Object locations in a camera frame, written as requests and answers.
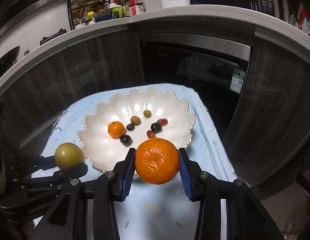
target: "olive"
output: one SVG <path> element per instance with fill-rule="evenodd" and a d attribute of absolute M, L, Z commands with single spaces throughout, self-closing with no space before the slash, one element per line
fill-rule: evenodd
<path fill-rule="evenodd" d="M 155 138 L 155 137 L 156 137 L 156 134 L 155 134 L 153 131 L 148 130 L 148 131 L 147 131 L 147 137 L 148 137 L 148 139 L 150 139 L 150 138 Z"/>
<path fill-rule="evenodd" d="M 143 112 L 143 114 L 144 114 L 144 116 L 145 116 L 146 118 L 149 118 L 149 117 L 152 116 L 152 112 L 149 111 L 149 110 L 145 110 L 145 111 Z"/>
<path fill-rule="evenodd" d="M 161 126 L 167 125 L 168 120 L 167 119 L 159 119 L 157 120 L 157 123 L 159 123 Z"/>
<path fill-rule="evenodd" d="M 135 126 L 134 126 L 134 124 L 130 123 L 130 124 L 128 124 L 128 125 L 126 126 L 126 128 L 127 128 L 127 130 L 132 131 L 132 130 L 135 129 Z"/>
<path fill-rule="evenodd" d="M 159 124 L 159 123 L 152 123 L 151 126 L 150 126 L 150 129 L 155 132 L 155 133 L 158 133 L 162 130 L 162 126 Z"/>
<path fill-rule="evenodd" d="M 133 125 L 140 125 L 141 124 L 141 120 L 138 116 L 132 116 L 131 119 L 130 119 L 131 123 Z"/>
<path fill-rule="evenodd" d="M 120 142 L 125 146 L 129 146 L 132 143 L 132 139 L 129 135 L 125 134 L 119 138 Z"/>

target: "table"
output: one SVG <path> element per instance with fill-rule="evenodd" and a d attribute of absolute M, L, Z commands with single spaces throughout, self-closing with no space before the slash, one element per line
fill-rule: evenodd
<path fill-rule="evenodd" d="M 198 94 L 190 88 L 174 84 L 156 84 L 138 87 L 147 90 L 156 86 L 159 91 L 173 90 L 177 99 L 186 98 L 189 112 L 196 115 L 192 130 L 193 140 L 187 148 L 191 160 L 199 163 L 202 170 L 218 179 L 233 181 L 235 172 L 227 158 L 214 123 Z M 51 156 L 65 142 L 81 147 L 77 132 L 84 129 L 84 117 L 94 114 L 99 102 L 109 102 L 114 93 L 127 94 L 132 88 L 100 92 L 72 104 L 57 120 L 42 156 Z M 88 173 L 81 181 L 96 179 L 102 173 L 86 160 Z M 51 176 L 58 168 L 37 171 L 33 177 Z M 221 200 L 221 239 L 226 239 L 226 207 Z M 130 195 L 123 203 L 115 202 L 117 223 L 121 240 L 135 239 L 193 239 L 199 211 L 199 202 L 190 202 L 185 196 L 179 174 L 163 185 L 153 185 L 134 179 Z"/>

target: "person's hand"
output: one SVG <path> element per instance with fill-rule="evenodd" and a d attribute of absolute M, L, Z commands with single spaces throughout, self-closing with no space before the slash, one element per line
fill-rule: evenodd
<path fill-rule="evenodd" d="M 21 224 L 20 226 L 15 226 L 8 221 L 6 222 L 6 224 L 10 232 L 16 238 L 16 240 L 28 239 L 35 229 L 35 224 L 33 220 Z"/>

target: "black olive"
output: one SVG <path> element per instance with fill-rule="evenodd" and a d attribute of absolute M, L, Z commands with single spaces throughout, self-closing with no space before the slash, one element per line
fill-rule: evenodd
<path fill-rule="evenodd" d="M 159 123 L 152 123 L 151 126 L 150 126 L 150 129 L 155 132 L 155 133 L 158 133 L 162 130 L 162 126 L 159 124 Z"/>
<path fill-rule="evenodd" d="M 135 126 L 134 126 L 133 123 L 130 123 L 130 124 L 128 124 L 128 125 L 126 126 L 126 128 L 127 128 L 127 130 L 132 131 L 132 130 L 135 129 Z"/>
<path fill-rule="evenodd" d="M 129 135 L 125 134 L 119 138 L 120 142 L 125 146 L 129 146 L 132 143 L 132 139 Z"/>

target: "white countertop edge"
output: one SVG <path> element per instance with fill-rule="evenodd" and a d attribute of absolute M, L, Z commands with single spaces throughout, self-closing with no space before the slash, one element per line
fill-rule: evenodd
<path fill-rule="evenodd" d="M 266 28 L 299 43 L 310 51 L 310 36 L 275 17 L 249 9 L 226 5 L 189 5 L 158 9 L 131 18 L 131 23 L 175 16 L 209 16 L 233 19 Z"/>
<path fill-rule="evenodd" d="M 29 65 L 26 69 L 21 70 L 21 68 L 27 63 L 35 60 L 37 57 L 40 57 L 43 54 L 43 57 L 49 57 L 45 52 L 53 52 L 53 48 L 56 47 L 57 50 L 63 50 L 63 46 L 67 47 L 67 42 L 78 39 L 85 34 L 89 34 L 92 32 L 96 32 L 98 30 L 110 29 L 112 27 L 122 27 L 129 23 L 136 23 L 144 20 L 151 20 L 156 18 L 164 18 L 164 17 L 175 17 L 175 16 L 208 16 L 208 17 L 220 17 L 233 19 L 237 21 L 246 22 L 269 31 L 275 32 L 283 37 L 289 38 L 290 40 L 297 42 L 302 47 L 306 48 L 310 51 L 310 36 L 303 33 L 299 29 L 294 26 L 279 20 L 277 18 L 271 17 L 269 15 L 252 11 L 249 9 L 238 8 L 233 6 L 225 6 L 225 5 L 189 5 L 182 7 L 173 7 L 173 8 L 165 8 L 158 9 L 154 11 L 149 11 L 144 14 L 140 14 L 137 16 L 129 17 L 129 18 L 121 18 L 108 20 L 100 23 L 95 23 L 93 25 L 88 25 L 86 27 L 70 31 L 65 33 L 59 37 L 54 38 L 51 41 L 39 46 L 38 48 L 31 51 L 25 57 L 21 58 L 15 65 L 13 65 L 1 78 L 0 78 L 0 88 L 6 83 L 10 82 L 11 84 L 18 79 L 18 75 L 13 76 L 16 73 L 27 72 L 32 68 Z"/>

